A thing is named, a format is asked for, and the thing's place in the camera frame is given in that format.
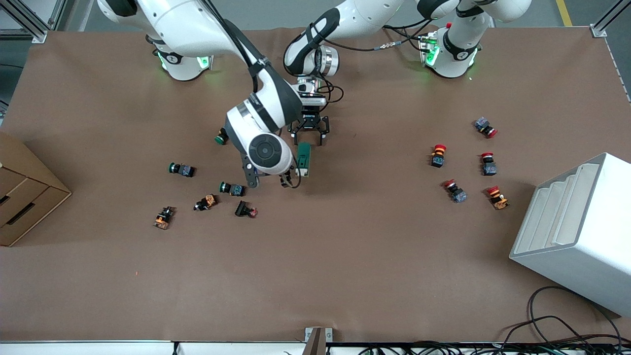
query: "cardboard drawer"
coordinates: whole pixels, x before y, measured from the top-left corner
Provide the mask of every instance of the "cardboard drawer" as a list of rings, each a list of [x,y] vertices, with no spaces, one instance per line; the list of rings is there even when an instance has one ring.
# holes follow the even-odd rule
[[[11,190],[5,197],[0,206],[0,226],[5,225],[9,220],[15,217],[20,211],[28,206],[36,197],[38,197],[48,186],[32,179],[24,179],[21,184]]]
[[[0,167],[0,198],[6,196],[11,190],[26,179],[25,176],[13,172],[7,168]]]
[[[32,200],[27,211],[23,212],[19,218],[14,219],[11,224],[5,224],[0,228],[0,245],[9,246],[17,241],[22,235],[34,227],[50,211],[69,195],[66,191],[61,191],[49,187]]]

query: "green led light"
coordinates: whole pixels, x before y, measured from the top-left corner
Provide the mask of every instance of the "green led light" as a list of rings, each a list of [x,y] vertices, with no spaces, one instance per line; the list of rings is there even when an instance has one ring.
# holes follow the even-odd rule
[[[433,66],[434,63],[436,63],[436,58],[438,57],[438,54],[440,53],[440,47],[435,45],[430,52],[427,54],[427,58],[425,60],[425,62],[427,63],[427,65],[429,66]]]
[[[167,65],[164,64],[164,59],[162,59],[162,56],[160,55],[160,52],[158,52],[158,58],[160,58],[160,62],[162,62],[162,69],[167,70]]]
[[[199,67],[202,69],[208,68],[208,57],[198,57]]]
[[[471,55],[471,61],[469,62],[469,66],[473,65],[473,60],[475,59],[475,55],[478,53],[478,49],[476,48],[475,51],[473,51],[473,54]]]

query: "cardboard box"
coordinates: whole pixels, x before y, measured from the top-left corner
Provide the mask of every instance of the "cardboard box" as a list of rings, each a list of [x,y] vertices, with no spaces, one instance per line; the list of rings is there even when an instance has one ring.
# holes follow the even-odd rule
[[[0,132],[0,246],[12,246],[70,196],[16,138]]]

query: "yellow floor line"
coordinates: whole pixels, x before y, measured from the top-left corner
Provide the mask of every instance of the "yellow floor line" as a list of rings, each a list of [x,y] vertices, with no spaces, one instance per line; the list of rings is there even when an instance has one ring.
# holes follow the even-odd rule
[[[563,26],[572,26],[572,20],[570,19],[570,14],[567,12],[565,0],[557,0],[557,7],[558,12],[561,14],[561,19],[563,20]]]

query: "gray floor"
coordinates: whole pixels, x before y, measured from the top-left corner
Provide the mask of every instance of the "gray floor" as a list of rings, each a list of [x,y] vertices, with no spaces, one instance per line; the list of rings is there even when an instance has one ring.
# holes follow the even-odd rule
[[[613,0],[565,0],[574,25],[594,22]],[[265,30],[277,27],[304,27],[325,10],[341,0],[214,0],[225,18],[243,30]],[[407,25],[419,21],[415,2],[407,0],[390,24]],[[436,21],[444,25],[453,15]],[[498,27],[559,27],[563,26],[556,0],[533,0],[528,12],[512,23],[497,22]],[[631,46],[627,33],[631,26],[631,10],[622,14],[607,30],[609,44],[623,78],[631,80]],[[74,6],[64,29],[70,31],[137,31],[106,19],[95,0],[74,0]],[[24,65],[30,41],[0,40],[0,63]],[[9,102],[21,71],[0,67],[0,99]]]
[[[588,26],[597,22],[615,0],[565,0],[574,26]],[[631,6],[606,29],[607,43],[618,66],[622,80],[631,86]]]

